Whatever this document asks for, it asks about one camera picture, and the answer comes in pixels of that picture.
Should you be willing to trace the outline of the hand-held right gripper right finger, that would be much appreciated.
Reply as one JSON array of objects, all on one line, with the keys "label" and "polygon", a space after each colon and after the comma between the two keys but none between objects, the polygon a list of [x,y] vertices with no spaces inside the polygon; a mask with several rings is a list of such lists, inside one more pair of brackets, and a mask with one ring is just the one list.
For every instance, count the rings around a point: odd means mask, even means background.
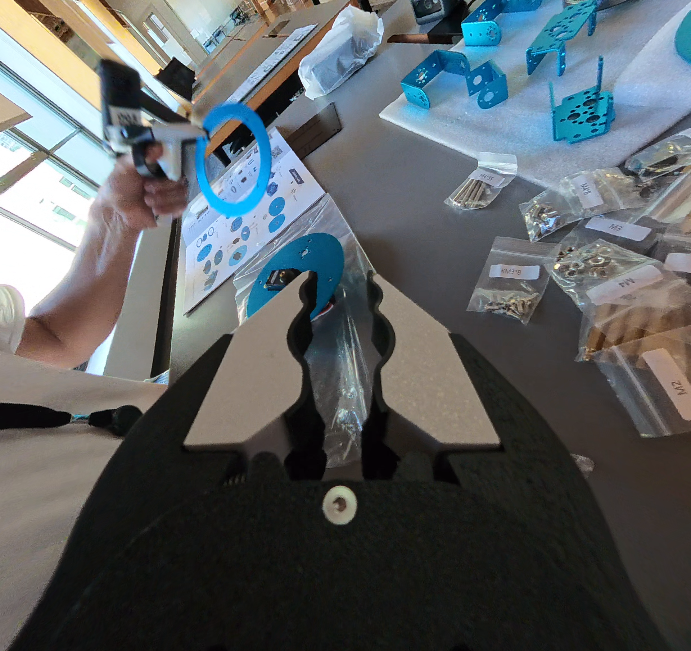
[{"label": "hand-held right gripper right finger", "polygon": [[381,359],[361,431],[363,475],[393,475],[409,453],[432,463],[502,444],[449,330],[378,273],[367,275]]}]

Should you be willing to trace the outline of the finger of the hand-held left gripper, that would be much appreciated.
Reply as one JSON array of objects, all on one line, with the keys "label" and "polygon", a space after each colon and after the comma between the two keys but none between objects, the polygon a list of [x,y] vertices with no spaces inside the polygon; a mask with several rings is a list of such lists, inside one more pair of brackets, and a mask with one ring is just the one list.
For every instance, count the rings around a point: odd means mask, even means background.
[{"label": "finger of the hand-held left gripper", "polygon": [[189,122],[172,122],[162,124],[162,145],[178,146],[188,141],[200,139],[203,144],[209,140],[206,129]]}]

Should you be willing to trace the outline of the blue round plate with servo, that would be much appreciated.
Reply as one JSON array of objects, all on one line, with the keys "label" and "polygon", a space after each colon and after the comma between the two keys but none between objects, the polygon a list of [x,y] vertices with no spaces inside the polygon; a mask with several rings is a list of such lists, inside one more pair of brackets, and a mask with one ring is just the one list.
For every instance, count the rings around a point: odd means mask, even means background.
[{"label": "blue round plate with servo", "polygon": [[264,265],[249,293],[246,316],[249,318],[278,295],[301,273],[316,273],[316,305],[310,314],[315,319],[327,308],[341,281],[344,252],[338,239],[316,232],[290,241]]}]

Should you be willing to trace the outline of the person's left forearm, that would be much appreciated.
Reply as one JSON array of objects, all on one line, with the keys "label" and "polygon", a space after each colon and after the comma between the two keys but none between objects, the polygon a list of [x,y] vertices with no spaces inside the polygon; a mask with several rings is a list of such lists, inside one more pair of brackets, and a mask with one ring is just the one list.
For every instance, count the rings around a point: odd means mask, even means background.
[{"label": "person's left forearm", "polygon": [[87,362],[122,312],[140,232],[95,201],[69,271],[27,316],[16,354],[63,369]]}]

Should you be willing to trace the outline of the office desk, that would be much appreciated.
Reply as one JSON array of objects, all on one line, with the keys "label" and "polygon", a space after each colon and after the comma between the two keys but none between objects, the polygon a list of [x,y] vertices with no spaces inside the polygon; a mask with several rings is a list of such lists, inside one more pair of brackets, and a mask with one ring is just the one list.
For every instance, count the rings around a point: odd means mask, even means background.
[{"label": "office desk", "polygon": [[291,33],[312,25],[312,31],[243,99],[247,107],[258,111],[298,72],[302,59],[315,49],[338,14],[349,5],[359,6],[357,0],[333,0],[300,9],[278,17],[270,25],[260,26],[247,41],[227,43],[198,74],[199,88],[192,101],[192,123],[200,125],[212,108],[226,102]]}]

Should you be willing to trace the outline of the grey desk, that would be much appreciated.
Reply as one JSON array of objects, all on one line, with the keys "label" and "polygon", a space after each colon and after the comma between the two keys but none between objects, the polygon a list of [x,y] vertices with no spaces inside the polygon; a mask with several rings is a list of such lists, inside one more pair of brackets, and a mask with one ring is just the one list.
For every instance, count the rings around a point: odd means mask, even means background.
[{"label": "grey desk", "polygon": [[456,213],[444,199],[474,163],[380,119],[400,80],[429,52],[384,43],[335,90],[342,130],[306,158],[375,269],[462,334],[528,399],[575,454],[650,616],[675,650],[690,649],[690,435],[642,438],[604,375],[575,362],[581,314],[551,282],[527,326],[466,311],[494,238],[520,237],[518,179],[492,205]]}]

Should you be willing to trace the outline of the person's left hand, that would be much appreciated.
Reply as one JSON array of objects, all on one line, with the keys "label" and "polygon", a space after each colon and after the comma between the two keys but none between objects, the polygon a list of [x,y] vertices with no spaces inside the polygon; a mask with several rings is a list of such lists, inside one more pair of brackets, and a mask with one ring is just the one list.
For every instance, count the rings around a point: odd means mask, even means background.
[{"label": "person's left hand", "polygon": [[144,231],[158,226],[160,217],[179,218],[188,203],[185,179],[143,177],[131,152],[119,155],[89,211],[89,225],[119,226]]}]

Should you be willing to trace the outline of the long printed paper sheet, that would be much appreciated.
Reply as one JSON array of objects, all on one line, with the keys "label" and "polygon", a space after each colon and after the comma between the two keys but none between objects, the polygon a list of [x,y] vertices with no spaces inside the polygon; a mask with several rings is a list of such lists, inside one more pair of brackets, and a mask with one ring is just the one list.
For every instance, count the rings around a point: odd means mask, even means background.
[{"label": "long printed paper sheet", "polygon": [[243,81],[243,83],[228,97],[225,103],[240,103],[254,90],[273,69],[287,57],[300,43],[308,37],[317,24],[299,27],[292,31],[281,44]]}]

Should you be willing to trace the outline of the pile of small hardware bags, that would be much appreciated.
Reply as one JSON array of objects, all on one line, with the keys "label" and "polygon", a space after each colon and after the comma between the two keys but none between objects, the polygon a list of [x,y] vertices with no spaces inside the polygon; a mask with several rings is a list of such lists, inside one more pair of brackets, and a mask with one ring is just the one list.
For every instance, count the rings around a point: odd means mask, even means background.
[{"label": "pile of small hardware bags", "polygon": [[467,310],[527,324],[553,282],[639,434],[690,433],[690,129],[519,210],[527,240],[495,238]]}]

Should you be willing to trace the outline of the large window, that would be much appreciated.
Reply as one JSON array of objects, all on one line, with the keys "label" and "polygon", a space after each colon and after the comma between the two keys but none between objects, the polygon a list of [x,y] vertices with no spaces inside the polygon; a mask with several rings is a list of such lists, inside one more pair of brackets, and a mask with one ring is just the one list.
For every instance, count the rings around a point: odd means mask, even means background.
[{"label": "large window", "polygon": [[20,50],[1,54],[1,95],[28,114],[1,132],[1,284],[30,310],[72,265],[113,161],[99,111]]}]

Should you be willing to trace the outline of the person's light shirt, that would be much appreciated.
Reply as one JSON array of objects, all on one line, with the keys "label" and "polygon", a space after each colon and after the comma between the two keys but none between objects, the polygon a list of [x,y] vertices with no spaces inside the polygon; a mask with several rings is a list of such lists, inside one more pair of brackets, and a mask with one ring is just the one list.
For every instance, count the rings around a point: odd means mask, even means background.
[{"label": "person's light shirt", "polygon": [[165,392],[16,355],[24,303],[1,286],[1,649],[9,648],[52,577],[68,535],[118,447],[112,431],[74,416],[133,406]]}]

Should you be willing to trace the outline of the white foam sheet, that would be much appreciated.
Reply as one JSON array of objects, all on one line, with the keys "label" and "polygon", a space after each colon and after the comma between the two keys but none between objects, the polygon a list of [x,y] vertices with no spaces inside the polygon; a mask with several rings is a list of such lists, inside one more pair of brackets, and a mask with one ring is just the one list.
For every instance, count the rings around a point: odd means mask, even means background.
[{"label": "white foam sheet", "polygon": [[[502,16],[497,47],[453,48],[465,53],[473,67],[488,59],[496,63],[508,84],[503,103],[482,110],[462,78],[441,74],[426,88],[429,110],[400,95],[379,116],[471,157],[516,155],[518,174],[548,187],[575,172],[616,166],[690,113],[690,64],[674,46],[690,0],[630,0],[606,9],[592,36],[584,27],[566,43],[563,76],[556,75],[553,53],[528,75],[525,51],[561,7],[562,0],[543,0],[534,12]],[[602,90],[614,100],[611,129],[586,142],[555,141],[548,84],[554,84],[556,103],[595,85],[599,56],[604,59]]]}]

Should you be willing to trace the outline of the small blue U bracket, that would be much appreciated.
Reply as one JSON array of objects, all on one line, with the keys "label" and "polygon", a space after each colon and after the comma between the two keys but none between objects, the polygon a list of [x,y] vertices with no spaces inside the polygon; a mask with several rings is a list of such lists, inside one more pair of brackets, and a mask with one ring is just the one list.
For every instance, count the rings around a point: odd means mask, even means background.
[{"label": "small blue U bracket", "polygon": [[508,98],[505,73],[493,60],[487,60],[465,76],[468,94],[477,96],[478,107],[488,110]]}]

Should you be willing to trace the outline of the blue box servo bracket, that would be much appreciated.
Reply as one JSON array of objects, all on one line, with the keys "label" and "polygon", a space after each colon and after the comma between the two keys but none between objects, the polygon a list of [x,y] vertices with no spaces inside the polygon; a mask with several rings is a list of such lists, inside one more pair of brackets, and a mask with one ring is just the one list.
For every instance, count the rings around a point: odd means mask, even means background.
[{"label": "blue box servo bracket", "polygon": [[602,90],[603,55],[599,56],[596,85],[565,97],[556,104],[554,85],[549,86],[551,130],[555,142],[574,144],[609,132],[616,118],[614,95]]}]

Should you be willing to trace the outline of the blue perforated flat bracket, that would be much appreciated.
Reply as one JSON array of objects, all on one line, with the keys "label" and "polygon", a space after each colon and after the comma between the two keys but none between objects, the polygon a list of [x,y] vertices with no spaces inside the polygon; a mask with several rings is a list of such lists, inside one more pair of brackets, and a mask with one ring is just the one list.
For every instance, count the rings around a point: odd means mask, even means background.
[{"label": "blue perforated flat bracket", "polygon": [[561,77],[566,70],[566,43],[588,26],[591,36],[597,25],[598,4],[595,0],[578,2],[552,16],[540,33],[533,39],[525,53],[527,75],[531,76],[544,57],[554,52],[557,57],[556,73]]}]

